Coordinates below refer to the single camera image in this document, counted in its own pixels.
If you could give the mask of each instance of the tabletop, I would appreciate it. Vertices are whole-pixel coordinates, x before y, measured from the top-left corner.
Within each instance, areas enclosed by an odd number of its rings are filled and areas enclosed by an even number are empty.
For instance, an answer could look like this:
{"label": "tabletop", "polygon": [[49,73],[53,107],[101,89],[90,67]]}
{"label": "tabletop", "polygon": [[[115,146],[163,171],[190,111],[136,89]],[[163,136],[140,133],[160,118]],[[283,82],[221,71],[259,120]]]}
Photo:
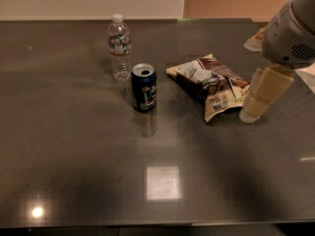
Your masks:
{"label": "tabletop", "polygon": [[204,106],[165,72],[213,55],[246,80],[248,19],[130,20],[157,107],[111,77],[110,21],[0,23],[0,227],[196,225],[315,218],[315,97],[295,75],[256,123]]}

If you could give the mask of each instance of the snack bag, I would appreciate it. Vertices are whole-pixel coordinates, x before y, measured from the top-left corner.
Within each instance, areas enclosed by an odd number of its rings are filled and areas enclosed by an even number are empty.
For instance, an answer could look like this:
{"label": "snack bag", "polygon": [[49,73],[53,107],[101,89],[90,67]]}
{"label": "snack bag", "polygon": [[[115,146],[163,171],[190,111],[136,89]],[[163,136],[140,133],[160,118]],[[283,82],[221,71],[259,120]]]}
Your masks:
{"label": "snack bag", "polygon": [[184,89],[205,103],[205,120],[228,108],[241,107],[249,91],[249,83],[209,54],[166,69]]}

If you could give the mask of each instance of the can top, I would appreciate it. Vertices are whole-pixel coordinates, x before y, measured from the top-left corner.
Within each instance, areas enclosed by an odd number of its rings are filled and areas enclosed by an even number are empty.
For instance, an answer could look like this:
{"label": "can top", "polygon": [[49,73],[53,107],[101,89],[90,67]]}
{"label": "can top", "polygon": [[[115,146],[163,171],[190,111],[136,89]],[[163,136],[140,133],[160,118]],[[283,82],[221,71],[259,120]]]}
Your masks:
{"label": "can top", "polygon": [[155,68],[146,63],[140,63],[132,69],[132,73],[138,77],[148,77],[155,72]]}

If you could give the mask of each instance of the bottle label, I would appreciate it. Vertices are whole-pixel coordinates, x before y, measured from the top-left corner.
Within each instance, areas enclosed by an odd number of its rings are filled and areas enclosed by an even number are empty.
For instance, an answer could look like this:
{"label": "bottle label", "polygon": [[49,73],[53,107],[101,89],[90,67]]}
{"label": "bottle label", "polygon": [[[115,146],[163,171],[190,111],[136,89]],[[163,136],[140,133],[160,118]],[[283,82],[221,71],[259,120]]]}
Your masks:
{"label": "bottle label", "polygon": [[128,35],[112,35],[108,39],[109,51],[114,55],[124,55],[131,52],[131,39]]}

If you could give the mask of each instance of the black can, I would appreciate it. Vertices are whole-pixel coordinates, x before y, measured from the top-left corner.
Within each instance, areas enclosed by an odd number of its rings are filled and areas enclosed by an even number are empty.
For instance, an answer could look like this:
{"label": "black can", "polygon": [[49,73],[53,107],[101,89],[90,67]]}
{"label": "black can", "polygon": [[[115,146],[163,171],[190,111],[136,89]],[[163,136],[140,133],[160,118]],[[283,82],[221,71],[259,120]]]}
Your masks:
{"label": "black can", "polygon": [[132,69],[131,85],[134,107],[148,112],[157,105],[157,74],[152,65],[141,63]]}

